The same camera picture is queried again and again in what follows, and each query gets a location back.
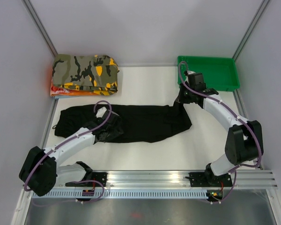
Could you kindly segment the black trousers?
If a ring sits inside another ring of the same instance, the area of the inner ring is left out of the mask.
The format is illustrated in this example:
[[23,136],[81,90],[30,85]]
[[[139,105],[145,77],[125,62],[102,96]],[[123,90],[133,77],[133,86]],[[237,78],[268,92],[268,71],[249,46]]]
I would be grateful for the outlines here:
[[[54,134],[67,138],[95,119],[95,105],[79,105],[62,110]],[[111,143],[155,143],[182,133],[192,126],[184,105],[112,105],[122,119],[123,134]]]

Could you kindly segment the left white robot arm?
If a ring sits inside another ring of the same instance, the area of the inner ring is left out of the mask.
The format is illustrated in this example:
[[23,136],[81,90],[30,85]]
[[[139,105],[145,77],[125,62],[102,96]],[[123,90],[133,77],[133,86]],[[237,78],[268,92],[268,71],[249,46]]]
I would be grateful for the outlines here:
[[23,163],[19,178],[25,191],[48,194],[57,185],[88,186],[93,170],[82,161],[62,165],[67,159],[97,142],[108,142],[123,134],[122,119],[115,112],[97,113],[96,118],[59,144],[44,149],[33,147]]

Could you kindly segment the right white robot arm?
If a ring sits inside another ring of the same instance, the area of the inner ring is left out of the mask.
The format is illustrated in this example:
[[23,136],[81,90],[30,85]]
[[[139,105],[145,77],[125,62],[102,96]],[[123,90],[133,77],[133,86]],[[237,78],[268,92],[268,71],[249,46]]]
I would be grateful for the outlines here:
[[264,154],[261,124],[236,114],[215,89],[207,88],[202,73],[187,70],[184,74],[176,101],[199,105],[227,131],[224,154],[206,166],[205,182],[214,186],[241,166],[258,167]]

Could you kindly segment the camouflage folded trousers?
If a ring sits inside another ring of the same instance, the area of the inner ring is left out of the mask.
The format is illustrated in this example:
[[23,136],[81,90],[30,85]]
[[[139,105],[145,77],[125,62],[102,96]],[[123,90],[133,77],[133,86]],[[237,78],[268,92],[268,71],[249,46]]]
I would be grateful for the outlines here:
[[87,90],[103,96],[118,91],[119,68],[108,55],[58,54],[52,66],[52,84],[69,90]]

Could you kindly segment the orange folded trousers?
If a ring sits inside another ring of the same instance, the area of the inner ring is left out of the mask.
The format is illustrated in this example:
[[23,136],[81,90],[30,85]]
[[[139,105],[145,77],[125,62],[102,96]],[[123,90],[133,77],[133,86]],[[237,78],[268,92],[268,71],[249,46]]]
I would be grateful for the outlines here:
[[95,96],[100,95],[87,90],[69,90],[65,88],[55,87],[51,83],[50,96],[51,97],[76,97],[76,96]]

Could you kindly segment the green plastic tray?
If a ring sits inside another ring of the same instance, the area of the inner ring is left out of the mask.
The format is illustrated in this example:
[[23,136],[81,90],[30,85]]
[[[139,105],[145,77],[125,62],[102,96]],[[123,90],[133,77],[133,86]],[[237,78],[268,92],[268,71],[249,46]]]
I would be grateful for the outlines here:
[[202,73],[208,88],[233,92],[240,88],[235,61],[232,58],[178,56],[177,62],[186,62],[188,69]]

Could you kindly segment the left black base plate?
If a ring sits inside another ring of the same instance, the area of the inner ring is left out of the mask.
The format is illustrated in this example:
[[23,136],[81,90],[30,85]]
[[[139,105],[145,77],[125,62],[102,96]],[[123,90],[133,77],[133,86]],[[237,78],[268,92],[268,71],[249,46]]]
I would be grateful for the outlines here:
[[96,188],[100,187],[100,184],[96,182],[90,182],[89,180],[95,180],[101,183],[104,187],[106,187],[106,182],[107,182],[107,175],[108,173],[106,172],[92,172],[92,173],[87,173],[83,178],[82,181],[88,180],[88,182],[84,183],[79,183],[79,182],[68,182],[65,184],[66,187],[91,187],[91,188]]

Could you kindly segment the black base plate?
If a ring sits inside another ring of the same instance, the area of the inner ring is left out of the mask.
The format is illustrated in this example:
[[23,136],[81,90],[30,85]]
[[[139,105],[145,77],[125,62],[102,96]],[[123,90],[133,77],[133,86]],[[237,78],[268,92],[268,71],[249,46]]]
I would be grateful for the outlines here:
[[106,172],[92,172],[92,173],[87,173],[83,178],[82,181],[88,180],[88,182],[84,183],[79,183],[79,182],[68,182],[65,184],[66,187],[91,187],[91,188],[96,188],[100,187],[100,184],[96,182],[90,182],[89,180],[95,180],[101,183],[104,187],[106,187],[106,182],[107,182],[107,175],[108,173]]
[[191,187],[221,188],[222,185],[232,187],[232,178],[228,174],[207,176],[204,172],[190,172],[186,178],[190,181]]

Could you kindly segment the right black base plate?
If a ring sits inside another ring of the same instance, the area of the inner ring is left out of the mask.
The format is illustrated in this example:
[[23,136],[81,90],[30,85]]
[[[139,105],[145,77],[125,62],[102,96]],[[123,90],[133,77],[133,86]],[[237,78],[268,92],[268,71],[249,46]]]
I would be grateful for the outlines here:
[[190,172],[186,178],[190,181],[191,187],[221,188],[222,185],[232,187],[232,178],[228,174],[207,176],[204,172]]

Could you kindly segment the aluminium mounting rail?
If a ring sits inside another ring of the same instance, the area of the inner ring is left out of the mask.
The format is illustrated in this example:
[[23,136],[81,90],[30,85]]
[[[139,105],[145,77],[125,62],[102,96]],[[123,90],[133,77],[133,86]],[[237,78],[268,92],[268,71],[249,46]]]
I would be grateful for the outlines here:
[[[186,178],[191,172],[203,171],[93,171],[105,172],[107,175],[106,188],[117,189],[152,189],[152,188],[200,188],[221,189],[231,187],[191,187]],[[267,170],[240,170],[230,175],[232,187],[240,189],[271,189],[277,188],[274,175]],[[57,185],[54,188],[66,187]]]

